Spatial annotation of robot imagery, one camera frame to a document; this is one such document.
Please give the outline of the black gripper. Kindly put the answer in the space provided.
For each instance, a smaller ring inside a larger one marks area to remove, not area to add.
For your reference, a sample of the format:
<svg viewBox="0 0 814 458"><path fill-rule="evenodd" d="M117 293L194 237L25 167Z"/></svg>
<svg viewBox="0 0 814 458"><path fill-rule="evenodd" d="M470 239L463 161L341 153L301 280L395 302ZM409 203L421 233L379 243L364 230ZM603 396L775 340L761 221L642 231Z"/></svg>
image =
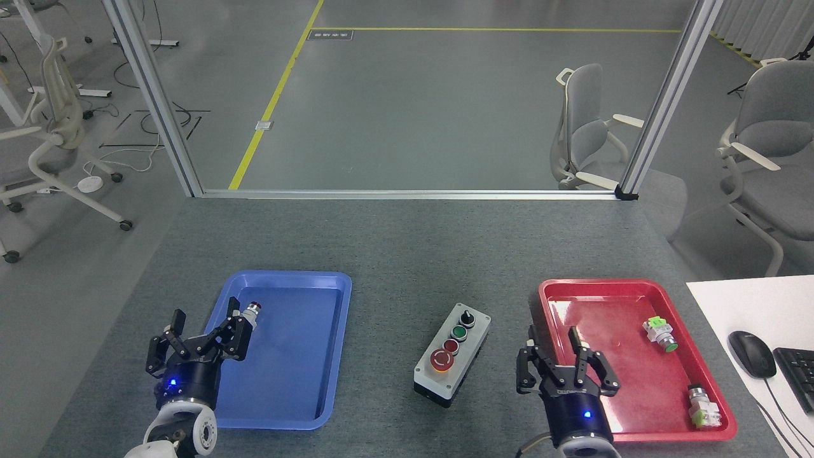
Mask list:
<svg viewBox="0 0 814 458"><path fill-rule="evenodd" d="M145 371L163 375L155 386L155 406L170 402L195 402L215 408L220 389L222 361L242 361L254 330L254 304L239 310L240 301L231 296L226 319L207 335L195 339L195 356L183 343L181 334L186 314L175 310L170 324L160 335L151 337L146 354Z"/></svg>
<svg viewBox="0 0 814 458"><path fill-rule="evenodd" d="M551 382L556 388L563 387L562 371L547 357L537 344L537 330L529 326L527 342L516 358L516 392L518 394L542 393L549 432L554 446L562 446L576 438L596 437L614 443L601 396L613 397L621 388L618 377L605 354L593 350L581 340L576 326L570 326L568 338L575 354L573 389L540 388ZM599 376L599 385L588 377L588 367Z"/></svg>

